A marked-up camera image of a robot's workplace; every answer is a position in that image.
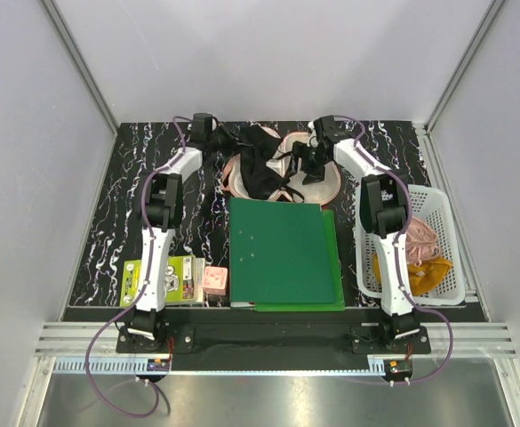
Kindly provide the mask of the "pink floral mesh laundry bag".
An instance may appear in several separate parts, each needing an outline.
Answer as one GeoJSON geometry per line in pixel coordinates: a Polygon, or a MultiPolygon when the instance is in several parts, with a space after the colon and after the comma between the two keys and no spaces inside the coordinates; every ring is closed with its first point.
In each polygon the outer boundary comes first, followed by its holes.
{"type": "MultiPolygon", "coordinates": [[[[305,183],[304,181],[308,178],[307,174],[301,170],[295,172],[291,169],[292,161],[290,157],[284,157],[292,150],[294,142],[307,146],[309,133],[293,132],[280,138],[279,134],[271,128],[262,126],[261,129],[264,134],[278,141],[275,154],[266,162],[268,175],[274,175],[275,179],[281,178],[284,182],[278,184],[273,190],[269,190],[272,184],[265,178],[258,184],[250,184],[253,190],[266,191],[268,201],[326,205],[337,197],[340,192],[341,177],[334,163],[329,163],[324,167],[324,179],[322,181],[305,183]]],[[[220,189],[230,193],[233,197],[260,200],[259,197],[253,197],[244,184],[244,167],[241,154],[234,155],[225,165],[220,180],[220,189]]]]}

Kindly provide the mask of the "black bra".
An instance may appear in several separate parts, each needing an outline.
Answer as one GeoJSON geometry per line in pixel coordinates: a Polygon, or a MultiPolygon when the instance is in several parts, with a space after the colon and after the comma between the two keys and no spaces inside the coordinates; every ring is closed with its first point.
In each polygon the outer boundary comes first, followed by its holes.
{"type": "Polygon", "coordinates": [[[243,125],[236,138],[238,153],[226,163],[220,188],[233,197],[277,201],[280,197],[292,203],[304,203],[305,197],[289,186],[291,179],[268,166],[283,142],[279,134],[257,123],[243,125]]]}

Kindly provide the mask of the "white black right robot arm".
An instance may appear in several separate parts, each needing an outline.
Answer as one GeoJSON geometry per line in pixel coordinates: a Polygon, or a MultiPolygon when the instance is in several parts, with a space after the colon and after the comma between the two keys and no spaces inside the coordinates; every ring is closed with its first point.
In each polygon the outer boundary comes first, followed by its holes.
{"type": "Polygon", "coordinates": [[[296,141],[291,159],[291,172],[300,165],[318,171],[333,161],[359,181],[356,219],[372,238],[380,271],[379,342],[384,350],[399,352],[420,331],[406,261],[406,231],[412,219],[407,183],[353,138],[326,138],[315,147],[296,141]]]}

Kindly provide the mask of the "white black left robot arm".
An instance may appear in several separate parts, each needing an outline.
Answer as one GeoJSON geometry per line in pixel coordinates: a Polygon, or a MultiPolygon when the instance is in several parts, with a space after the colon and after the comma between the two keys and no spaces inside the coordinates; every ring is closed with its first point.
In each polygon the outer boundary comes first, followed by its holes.
{"type": "Polygon", "coordinates": [[[124,310],[121,341],[138,344],[149,352],[165,346],[165,271],[176,229],[182,222],[183,183],[210,155],[221,151],[234,153],[243,145],[237,133],[216,121],[210,129],[192,124],[190,138],[181,141],[179,151],[148,174],[140,189],[140,282],[133,302],[124,310]]]}

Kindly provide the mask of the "white perforated plastic basket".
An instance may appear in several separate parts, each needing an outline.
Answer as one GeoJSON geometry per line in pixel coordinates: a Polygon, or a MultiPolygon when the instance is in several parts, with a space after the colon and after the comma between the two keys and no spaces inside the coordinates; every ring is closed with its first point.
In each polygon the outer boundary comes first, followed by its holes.
{"type": "MultiPolygon", "coordinates": [[[[441,284],[414,300],[419,305],[457,306],[465,299],[466,287],[449,199],[440,189],[411,184],[408,190],[413,216],[424,221],[437,234],[441,256],[452,263],[441,284]]],[[[355,219],[354,233],[358,288],[368,297],[381,298],[381,285],[372,271],[372,257],[376,254],[372,236],[364,231],[359,219],[355,219]]]]}

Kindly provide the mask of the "pink lace garment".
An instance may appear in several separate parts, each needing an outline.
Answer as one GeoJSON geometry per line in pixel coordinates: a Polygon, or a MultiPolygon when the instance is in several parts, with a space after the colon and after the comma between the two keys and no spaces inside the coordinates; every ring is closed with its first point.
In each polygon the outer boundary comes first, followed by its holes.
{"type": "Polygon", "coordinates": [[[437,234],[423,220],[412,217],[406,231],[406,261],[420,266],[441,253],[437,234]]]}

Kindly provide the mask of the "small pink box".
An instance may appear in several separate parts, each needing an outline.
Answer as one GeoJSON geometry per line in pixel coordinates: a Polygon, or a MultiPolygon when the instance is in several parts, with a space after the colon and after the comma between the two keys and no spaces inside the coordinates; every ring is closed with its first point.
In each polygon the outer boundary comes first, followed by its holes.
{"type": "Polygon", "coordinates": [[[202,288],[206,294],[225,296],[228,288],[228,269],[225,267],[206,266],[202,288]]]}

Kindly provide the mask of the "light green folder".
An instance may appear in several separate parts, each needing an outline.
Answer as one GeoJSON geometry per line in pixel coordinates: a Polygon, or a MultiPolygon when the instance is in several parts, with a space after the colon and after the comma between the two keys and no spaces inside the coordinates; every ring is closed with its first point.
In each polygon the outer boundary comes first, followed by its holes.
{"type": "Polygon", "coordinates": [[[322,211],[325,239],[329,263],[332,272],[332,284],[335,302],[330,303],[256,303],[254,309],[258,312],[339,312],[345,310],[345,298],[340,272],[340,258],[336,237],[334,213],[332,210],[322,211]]]}

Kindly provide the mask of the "lime green illustrated book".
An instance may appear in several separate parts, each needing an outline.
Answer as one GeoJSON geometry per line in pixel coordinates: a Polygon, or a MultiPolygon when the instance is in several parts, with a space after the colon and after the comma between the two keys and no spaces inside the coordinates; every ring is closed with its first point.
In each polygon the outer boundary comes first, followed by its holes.
{"type": "MultiPolygon", "coordinates": [[[[197,305],[204,302],[202,279],[206,267],[204,258],[194,255],[174,256],[168,261],[164,273],[167,290],[166,304],[172,306],[197,305]]],[[[124,263],[120,307],[128,307],[140,287],[141,260],[124,263]]]]}

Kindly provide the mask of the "mustard yellow garment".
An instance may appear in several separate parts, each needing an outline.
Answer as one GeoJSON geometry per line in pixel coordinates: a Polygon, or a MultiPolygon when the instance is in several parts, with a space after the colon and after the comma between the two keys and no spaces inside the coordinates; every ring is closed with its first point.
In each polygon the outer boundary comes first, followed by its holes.
{"type": "Polygon", "coordinates": [[[452,262],[443,256],[435,255],[425,259],[418,259],[407,263],[412,294],[420,296],[441,285],[452,269],[452,262]]]}

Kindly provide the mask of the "left aluminium frame post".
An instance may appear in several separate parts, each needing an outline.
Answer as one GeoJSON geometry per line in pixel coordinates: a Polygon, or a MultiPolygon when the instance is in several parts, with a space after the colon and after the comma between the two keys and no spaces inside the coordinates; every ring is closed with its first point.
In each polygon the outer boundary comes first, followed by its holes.
{"type": "Polygon", "coordinates": [[[53,0],[39,0],[38,3],[43,8],[48,21],[51,23],[54,32],[63,45],[76,73],[92,99],[94,106],[100,113],[105,125],[112,134],[117,135],[119,123],[96,83],[84,56],[80,52],[80,48],[72,35],[69,25],[64,19],[57,2],[53,0]]]}

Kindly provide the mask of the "aluminium frame post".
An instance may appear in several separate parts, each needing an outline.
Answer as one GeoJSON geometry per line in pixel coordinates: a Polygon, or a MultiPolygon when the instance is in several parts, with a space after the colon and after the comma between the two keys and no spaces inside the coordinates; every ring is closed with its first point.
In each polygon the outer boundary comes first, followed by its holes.
{"type": "Polygon", "coordinates": [[[424,124],[426,133],[431,133],[435,129],[436,124],[446,110],[453,95],[459,88],[459,85],[468,72],[468,69],[470,68],[474,58],[483,46],[484,41],[492,30],[492,27],[500,17],[500,14],[507,4],[507,0],[492,0],[489,3],[482,19],[474,31],[473,36],[468,42],[464,53],[461,55],[455,70],[452,72],[452,75],[447,85],[445,86],[441,97],[436,103],[432,113],[429,115],[428,120],[424,124]]]}
{"type": "Polygon", "coordinates": [[[105,125],[112,134],[117,135],[119,123],[96,83],[84,56],[80,52],[80,48],[72,35],[69,25],[64,19],[57,2],[53,0],[39,0],[38,3],[43,8],[48,21],[51,23],[54,32],[63,45],[76,73],[92,99],[94,106],[100,113],[105,125]]]}

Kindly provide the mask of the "right aluminium frame post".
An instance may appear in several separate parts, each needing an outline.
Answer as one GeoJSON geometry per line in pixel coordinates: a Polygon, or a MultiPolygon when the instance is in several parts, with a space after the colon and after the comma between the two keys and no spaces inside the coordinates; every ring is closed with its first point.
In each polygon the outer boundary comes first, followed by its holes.
{"type": "Polygon", "coordinates": [[[429,115],[428,120],[424,124],[426,133],[431,133],[435,129],[436,124],[446,110],[453,95],[459,88],[459,85],[468,72],[468,69],[470,68],[474,58],[483,46],[484,41],[492,30],[492,27],[500,17],[500,14],[507,4],[507,0],[492,0],[489,3],[482,19],[474,31],[473,36],[468,42],[464,53],[461,55],[455,70],[452,72],[452,75],[447,85],[445,86],[441,97],[436,103],[432,113],[429,115]]]}

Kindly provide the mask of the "aluminium rail crossbar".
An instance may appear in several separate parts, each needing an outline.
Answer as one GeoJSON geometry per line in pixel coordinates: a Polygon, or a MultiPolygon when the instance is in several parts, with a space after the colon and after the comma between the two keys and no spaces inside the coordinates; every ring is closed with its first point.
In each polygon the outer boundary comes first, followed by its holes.
{"type": "MultiPolygon", "coordinates": [[[[450,351],[453,356],[461,358],[475,357],[514,357],[516,351],[508,329],[499,323],[455,323],[446,326],[442,323],[425,323],[431,353],[434,358],[442,358],[450,351]]],[[[35,354],[41,357],[82,357],[89,351],[95,357],[114,356],[117,354],[149,354],[164,353],[166,350],[141,353],[122,353],[116,349],[119,332],[110,326],[102,330],[94,323],[47,323],[40,334],[35,354]]],[[[237,350],[324,350],[322,348],[248,348],[238,346],[212,346],[210,348],[235,348],[237,350]]],[[[370,354],[403,356],[394,354],[370,354]]]]}

